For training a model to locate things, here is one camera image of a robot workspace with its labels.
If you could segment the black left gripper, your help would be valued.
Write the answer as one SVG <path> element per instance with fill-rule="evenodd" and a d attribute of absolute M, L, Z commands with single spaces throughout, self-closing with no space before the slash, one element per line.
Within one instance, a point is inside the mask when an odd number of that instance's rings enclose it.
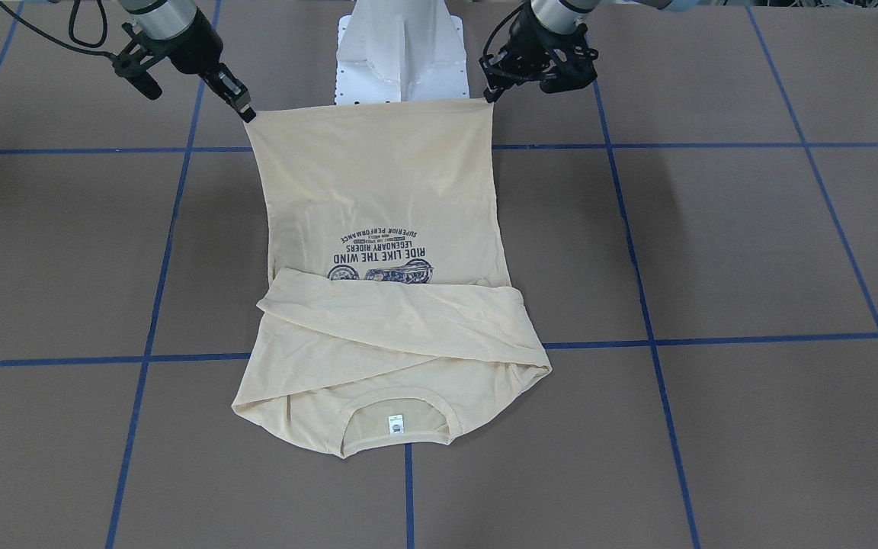
<path fill-rule="evenodd" d="M 483 97 L 494 104 L 508 89 L 528 82 L 546 94 L 588 87 L 598 73 L 598 52 L 586 40 L 592 8 L 516 8 L 489 35 L 479 65 Z"/>

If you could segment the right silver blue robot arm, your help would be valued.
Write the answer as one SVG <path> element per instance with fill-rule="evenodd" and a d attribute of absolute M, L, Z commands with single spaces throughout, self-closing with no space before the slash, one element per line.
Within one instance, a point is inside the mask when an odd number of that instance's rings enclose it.
<path fill-rule="evenodd" d="M 162 59 L 182 74 L 196 74 L 209 90 L 240 117 L 251 122 L 257 115 L 248 87 L 222 63 L 223 41 L 209 18 L 193 1 L 120 1 L 132 21 L 122 28 L 128 45 L 112 60 L 115 74 L 127 80 L 149 100 L 161 97 L 160 84 L 150 67 Z"/>

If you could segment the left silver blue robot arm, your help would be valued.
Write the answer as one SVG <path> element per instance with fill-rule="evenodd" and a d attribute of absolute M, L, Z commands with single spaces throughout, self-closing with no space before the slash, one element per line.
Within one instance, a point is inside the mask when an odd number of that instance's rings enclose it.
<path fill-rule="evenodd" d="M 581 90 L 597 78 L 586 15 L 598 1 L 524 1 L 491 32 L 479 59 L 485 100 L 528 82 L 546 94 Z"/>

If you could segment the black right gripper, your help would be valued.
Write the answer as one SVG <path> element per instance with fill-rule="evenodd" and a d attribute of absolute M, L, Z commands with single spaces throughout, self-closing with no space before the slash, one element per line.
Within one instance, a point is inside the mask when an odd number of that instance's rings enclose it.
<path fill-rule="evenodd" d="M 215 94 L 232 108 L 241 121 L 250 123 L 257 114 L 251 105 L 248 87 L 241 83 L 222 63 L 223 42 L 205 15 L 195 15 L 181 34 L 164 40 L 136 31 L 129 22 L 123 24 L 131 42 L 147 46 L 151 51 L 170 59 L 178 72 L 197 74 L 207 84 L 215 84 Z"/>

